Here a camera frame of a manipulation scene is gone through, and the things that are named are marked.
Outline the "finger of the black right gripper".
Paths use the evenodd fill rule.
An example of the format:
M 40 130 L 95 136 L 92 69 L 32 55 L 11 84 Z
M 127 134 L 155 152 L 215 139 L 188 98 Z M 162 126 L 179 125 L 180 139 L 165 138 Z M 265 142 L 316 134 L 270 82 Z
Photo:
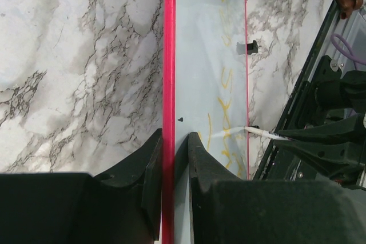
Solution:
M 318 143 L 344 143 L 365 138 L 364 115 L 358 114 L 340 121 L 308 129 L 280 130 L 287 138 Z
M 274 145 L 298 157 L 319 174 L 349 189 L 365 189 L 365 142 L 322 144 L 304 141 L 275 141 Z

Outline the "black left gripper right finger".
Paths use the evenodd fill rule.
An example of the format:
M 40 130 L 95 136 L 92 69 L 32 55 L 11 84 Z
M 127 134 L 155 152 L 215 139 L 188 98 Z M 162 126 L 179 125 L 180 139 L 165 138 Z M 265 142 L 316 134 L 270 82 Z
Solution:
M 364 243 L 365 216 L 322 181 L 244 181 L 188 135 L 192 243 Z

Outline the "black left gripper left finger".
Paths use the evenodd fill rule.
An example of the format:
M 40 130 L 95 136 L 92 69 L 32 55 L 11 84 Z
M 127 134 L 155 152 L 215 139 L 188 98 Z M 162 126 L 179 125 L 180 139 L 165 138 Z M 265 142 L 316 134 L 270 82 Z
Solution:
M 96 176 L 1 175 L 2 243 L 153 243 L 160 237 L 162 130 Z

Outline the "white marker pen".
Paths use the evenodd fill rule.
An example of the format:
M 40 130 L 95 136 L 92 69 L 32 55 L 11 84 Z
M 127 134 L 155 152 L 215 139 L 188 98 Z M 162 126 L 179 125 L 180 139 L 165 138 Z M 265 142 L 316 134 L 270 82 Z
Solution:
M 272 133 L 272 132 L 269 132 L 266 130 L 261 130 L 261 129 L 258 129 L 258 128 L 252 127 L 252 126 L 244 126 L 244 130 L 251 134 L 258 135 L 258 136 L 261 136 L 264 138 L 269 138 L 272 140 L 290 141 L 290 139 L 287 137 L 283 137 L 281 135 L 278 135 L 278 134 L 275 134 L 275 133 Z

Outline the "pink framed whiteboard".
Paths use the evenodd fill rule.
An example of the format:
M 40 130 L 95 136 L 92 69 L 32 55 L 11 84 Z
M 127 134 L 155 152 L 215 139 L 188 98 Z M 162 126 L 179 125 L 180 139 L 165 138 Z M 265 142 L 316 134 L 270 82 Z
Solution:
M 164 0 L 162 242 L 190 243 L 191 132 L 228 171 L 249 178 L 246 0 Z

